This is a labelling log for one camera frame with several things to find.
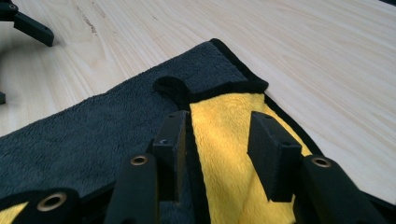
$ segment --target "yellow fabric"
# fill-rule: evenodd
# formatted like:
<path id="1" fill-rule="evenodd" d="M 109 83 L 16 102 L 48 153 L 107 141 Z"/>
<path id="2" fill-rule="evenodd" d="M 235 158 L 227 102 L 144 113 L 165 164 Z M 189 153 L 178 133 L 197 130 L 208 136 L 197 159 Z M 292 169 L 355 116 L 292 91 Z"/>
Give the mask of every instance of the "yellow fabric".
<path id="1" fill-rule="evenodd" d="M 295 223 L 292 203 L 267 201 L 248 157 L 251 111 L 274 117 L 303 146 L 303 155 L 311 152 L 264 95 L 230 93 L 190 106 L 212 223 Z"/>
<path id="2" fill-rule="evenodd" d="M 12 206 L 6 210 L 0 211 L 0 224 L 12 223 L 15 217 L 23 210 L 27 203 L 21 203 Z"/>

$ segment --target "dark gray towel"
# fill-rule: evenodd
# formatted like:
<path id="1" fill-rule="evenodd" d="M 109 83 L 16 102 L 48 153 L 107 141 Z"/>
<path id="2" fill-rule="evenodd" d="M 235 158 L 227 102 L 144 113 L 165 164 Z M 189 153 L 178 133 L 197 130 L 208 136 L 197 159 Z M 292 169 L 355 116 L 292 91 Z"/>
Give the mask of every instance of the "dark gray towel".
<path id="1" fill-rule="evenodd" d="M 183 80 L 192 92 L 247 80 L 218 48 L 205 42 L 107 93 L 3 136 L 0 199 L 52 188 L 76 189 L 85 196 L 116 180 L 122 160 L 145 151 L 164 117 L 177 110 L 152 88 L 165 76 Z M 192 222 L 189 188 L 183 190 L 181 205 L 162 204 L 163 222 Z"/>

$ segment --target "wooden table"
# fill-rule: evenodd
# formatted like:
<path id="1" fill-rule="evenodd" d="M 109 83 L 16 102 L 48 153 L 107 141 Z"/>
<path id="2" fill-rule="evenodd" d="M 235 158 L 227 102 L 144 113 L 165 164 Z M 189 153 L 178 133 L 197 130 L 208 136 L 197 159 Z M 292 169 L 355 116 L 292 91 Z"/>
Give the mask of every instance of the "wooden table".
<path id="1" fill-rule="evenodd" d="M 0 136 L 213 37 L 347 171 L 396 204 L 396 7 L 375 0 L 20 1 L 47 48 L 0 23 Z"/>

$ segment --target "black plastic bracket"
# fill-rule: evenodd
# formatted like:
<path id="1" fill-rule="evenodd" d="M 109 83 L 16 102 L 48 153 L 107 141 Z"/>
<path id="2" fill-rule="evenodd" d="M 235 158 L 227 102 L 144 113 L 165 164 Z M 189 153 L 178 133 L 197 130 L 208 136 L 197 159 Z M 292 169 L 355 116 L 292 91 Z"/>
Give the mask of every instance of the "black plastic bracket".
<path id="1" fill-rule="evenodd" d="M 186 158 L 187 113 L 177 111 L 168 115 L 152 144 L 151 153 L 159 168 L 160 201 L 179 200 Z"/>
<path id="2" fill-rule="evenodd" d="M 105 223 L 159 223 L 157 162 L 143 154 L 122 165 Z"/>
<path id="3" fill-rule="evenodd" d="M 53 32 L 47 26 L 19 12 L 10 0 L 0 0 L 0 21 L 14 21 L 14 28 L 51 47 Z"/>
<path id="4" fill-rule="evenodd" d="M 300 153 L 275 119 L 252 112 L 247 154 L 268 200 L 290 202 L 294 194 L 298 224 L 387 223 L 335 161 Z"/>

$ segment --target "metal grommet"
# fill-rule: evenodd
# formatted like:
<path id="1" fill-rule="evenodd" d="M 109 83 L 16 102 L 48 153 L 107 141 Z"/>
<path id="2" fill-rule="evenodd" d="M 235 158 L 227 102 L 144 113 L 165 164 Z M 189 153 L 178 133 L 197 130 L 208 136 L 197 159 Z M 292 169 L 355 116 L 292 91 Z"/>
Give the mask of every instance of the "metal grommet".
<path id="1" fill-rule="evenodd" d="M 67 195 L 63 192 L 51 194 L 47 198 L 40 201 L 40 203 L 37 205 L 37 210 L 41 212 L 51 211 L 66 202 L 66 198 Z"/>
<path id="2" fill-rule="evenodd" d="M 148 158 L 145 156 L 135 156 L 131 159 L 131 164 L 132 165 L 143 165 L 146 162 L 148 162 Z"/>
<path id="3" fill-rule="evenodd" d="M 312 162 L 316 166 L 320 166 L 320 167 L 323 167 L 323 168 L 329 168 L 329 167 L 332 166 L 332 164 L 329 161 L 327 161 L 326 159 L 323 159 L 323 158 L 316 157 L 316 158 L 312 159 Z"/>

